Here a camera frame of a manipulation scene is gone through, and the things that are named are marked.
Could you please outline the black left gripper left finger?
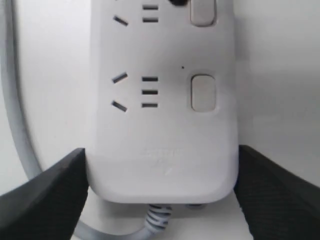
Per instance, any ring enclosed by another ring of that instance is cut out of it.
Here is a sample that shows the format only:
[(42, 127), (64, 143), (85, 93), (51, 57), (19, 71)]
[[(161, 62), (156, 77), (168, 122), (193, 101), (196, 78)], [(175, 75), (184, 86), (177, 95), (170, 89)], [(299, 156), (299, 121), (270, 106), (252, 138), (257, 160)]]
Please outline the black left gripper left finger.
[(2, 240), (69, 240), (88, 197), (86, 154), (76, 148), (0, 197)]

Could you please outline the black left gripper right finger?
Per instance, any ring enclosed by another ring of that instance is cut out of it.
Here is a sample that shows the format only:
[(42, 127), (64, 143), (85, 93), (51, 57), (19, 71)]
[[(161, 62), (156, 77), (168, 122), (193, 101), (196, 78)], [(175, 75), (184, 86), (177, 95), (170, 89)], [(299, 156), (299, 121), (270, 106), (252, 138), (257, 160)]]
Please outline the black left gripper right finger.
[(248, 145), (234, 192), (255, 240), (318, 240), (320, 188)]

